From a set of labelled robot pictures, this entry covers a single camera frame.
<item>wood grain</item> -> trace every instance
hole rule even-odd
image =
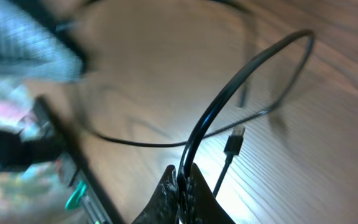
[[[70,101],[81,100],[94,126],[107,135],[182,141],[250,52],[296,29],[314,29],[314,54],[282,109],[246,124],[241,155],[218,202],[238,223],[358,223],[358,1],[241,4],[252,15],[243,18],[208,1],[101,2],[75,32],[97,50],[97,72],[76,85],[28,81],[28,86],[35,95],[48,94],[68,121],[74,120]],[[234,96],[211,130],[272,101],[304,44],[300,40],[258,68],[246,107],[237,108]],[[211,187],[224,164],[228,134],[203,141],[196,156]],[[128,223],[165,167],[178,165],[183,149],[127,147],[80,135],[94,173]]]

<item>black cable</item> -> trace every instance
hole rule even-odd
[[[309,40],[306,46],[305,54],[303,55],[302,60],[297,66],[295,73],[290,81],[290,84],[287,86],[284,92],[278,97],[278,100],[273,102],[266,109],[259,111],[256,114],[253,114],[252,116],[246,118],[245,120],[249,121],[251,119],[258,118],[259,116],[265,115],[277,109],[280,106],[280,103],[283,101],[284,97],[286,97],[286,95],[292,89],[293,85],[295,84],[296,80],[300,75],[301,70],[305,66],[305,63],[311,54],[314,44],[314,32],[311,30],[300,30],[294,32],[286,36],[284,39],[278,41],[276,44],[273,44],[269,48],[265,49],[258,55],[256,55],[248,64],[246,64],[240,71],[238,71],[237,74],[219,92],[219,94],[215,97],[215,99],[206,109],[204,114],[201,116],[200,120],[198,120],[196,126],[194,127],[187,141],[179,166],[179,173],[182,172],[184,178],[187,179],[187,177],[189,177],[190,175],[191,165],[193,164],[194,157],[196,156],[197,148],[200,145],[201,140],[205,138],[206,131],[211,126],[211,123],[217,117],[218,113],[222,110],[223,106],[229,101],[231,96],[236,92],[236,90],[245,82],[245,80],[252,74],[252,72],[255,71],[266,60],[268,60],[270,57],[273,57],[273,55],[283,50],[286,46],[290,45],[292,42],[302,37],[309,37]],[[244,119],[229,125],[229,127],[230,128],[234,127],[237,124],[243,122]]]
[[[212,193],[212,194],[214,195],[214,197],[216,197],[216,196],[218,195],[218,192],[219,192],[219,189],[221,188],[221,185],[222,185],[224,176],[226,175],[227,170],[228,170],[229,167],[230,167],[230,164],[231,164],[231,163],[228,162],[227,160],[224,162],[224,166],[223,166],[221,175],[219,175],[218,181],[216,182],[214,191],[213,191],[213,193]]]
[[[211,133],[205,134],[204,137],[203,137],[204,139],[205,139],[205,138],[209,138],[209,137],[214,136],[214,135],[217,135],[217,134],[220,134],[220,133],[222,133],[222,132],[224,132],[224,131],[227,131],[227,130],[229,130],[229,129],[235,127],[235,126],[237,126],[238,124],[242,124],[242,123],[248,122],[248,121],[250,121],[250,120],[252,120],[252,119],[256,119],[256,118],[258,118],[258,117],[260,117],[260,116],[262,116],[262,115],[265,115],[265,114],[271,112],[272,110],[274,110],[275,107],[277,107],[277,106],[280,104],[280,102],[282,101],[282,98],[288,93],[288,91],[290,90],[290,88],[292,88],[293,84],[295,83],[296,79],[298,78],[298,75],[299,75],[299,72],[300,72],[300,71],[298,71],[298,70],[301,69],[301,68],[304,66],[304,64],[305,64],[305,62],[306,62],[306,60],[307,60],[307,58],[309,57],[309,54],[310,54],[310,52],[311,52],[311,48],[312,48],[312,46],[313,46],[313,40],[314,40],[314,34],[313,34],[313,32],[310,31],[310,30],[303,30],[303,31],[300,31],[300,32],[302,32],[302,33],[306,32],[306,33],[311,37],[311,39],[310,39],[310,41],[309,41],[309,43],[308,43],[308,47],[307,47],[307,49],[306,49],[306,53],[305,53],[305,55],[304,55],[304,57],[303,57],[303,60],[302,60],[302,62],[301,62],[301,64],[300,64],[301,66],[299,66],[299,67],[297,68],[297,71],[295,72],[294,77],[292,78],[292,80],[291,80],[291,82],[290,82],[290,85],[289,85],[288,88],[284,91],[284,94],[282,94],[282,96],[281,96],[276,102],[274,102],[274,103],[271,104],[270,106],[266,107],[264,110],[259,111],[259,112],[256,112],[256,113],[254,113],[253,115],[250,115],[250,116],[248,116],[248,117],[246,117],[246,118],[240,119],[239,121],[236,121],[236,122],[234,122],[234,123],[232,123],[232,124],[229,124],[229,125],[227,125],[227,126],[225,126],[225,127],[223,127],[223,128],[219,128],[218,130],[215,130],[215,131],[213,131],[213,132],[211,132]],[[288,36],[288,37],[284,38],[284,39],[281,40],[279,43],[281,44],[283,41],[288,40],[288,38],[289,38],[289,39],[293,39],[293,36],[294,36],[294,35],[299,35],[299,32],[294,33],[294,34],[292,34],[291,36]],[[256,69],[259,65],[256,65],[256,64],[255,64],[255,59],[258,58],[258,57],[262,57],[263,55],[261,55],[261,54],[269,54],[267,51],[271,50],[272,47],[277,48],[277,47],[276,47],[277,44],[275,44],[275,45],[271,46],[269,49],[264,50],[263,52],[259,53],[258,56],[254,57],[254,59],[252,59],[251,62],[249,62],[246,66],[248,66],[248,65],[250,65],[250,64],[252,63],[253,66],[256,66],[256,67],[255,67],[255,69]],[[112,137],[106,136],[106,135],[104,135],[104,134],[98,132],[98,131],[95,130],[94,128],[92,128],[92,126],[91,126],[90,124],[82,123],[82,125],[84,126],[84,128],[85,128],[87,131],[89,131],[91,134],[95,135],[96,137],[99,137],[99,138],[101,138],[101,139],[103,139],[103,140],[105,140],[105,141],[114,142],[114,143],[118,143],[118,144],[125,144],[125,145],[128,145],[128,146],[166,148],[166,147],[184,146],[184,145],[186,145],[186,144],[188,143],[188,141],[182,141],[182,142],[177,142],[177,143],[157,144],[157,143],[144,143],[144,142],[128,141],[128,140],[124,140],[124,139],[118,139],[118,138],[112,138]]]
[[[224,147],[224,153],[226,154],[226,160],[224,162],[224,167],[221,172],[221,175],[216,182],[213,195],[216,197],[219,192],[219,188],[221,188],[224,176],[229,169],[231,162],[233,161],[234,156],[238,156],[241,151],[242,142],[244,141],[244,133],[246,132],[246,128],[243,125],[238,125],[234,127],[233,132],[227,139],[226,145]]]

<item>wooden table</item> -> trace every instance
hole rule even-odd
[[[28,86],[34,95],[46,93],[73,127],[70,105],[81,101],[104,134],[177,142],[187,139],[253,51],[294,30],[314,29],[314,55],[284,106],[246,124],[241,155],[218,201],[238,223],[358,223],[358,1],[241,4],[252,14],[240,17],[208,1],[101,2],[81,17],[75,32],[94,54],[95,72],[75,86],[36,81]],[[235,95],[211,130],[274,98],[304,43],[260,67],[250,80],[246,107],[236,107]],[[178,165],[183,150],[111,144],[77,130],[92,170],[128,223],[148,202],[165,167]],[[203,141],[196,156],[211,188],[224,164],[228,134]]]

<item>gray fabric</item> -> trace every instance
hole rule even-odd
[[[0,0],[0,75],[67,82],[83,62],[48,29],[13,3]]]

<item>cable plug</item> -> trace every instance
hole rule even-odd
[[[234,127],[233,132],[229,136],[229,139],[226,142],[226,146],[224,147],[224,153],[226,154],[226,161],[224,163],[223,170],[221,175],[219,176],[218,181],[216,182],[213,195],[216,197],[221,188],[223,178],[226,175],[227,170],[231,162],[233,161],[234,156],[238,156],[240,154],[242,142],[244,141],[244,133],[246,132],[246,128],[243,125],[237,125]]]

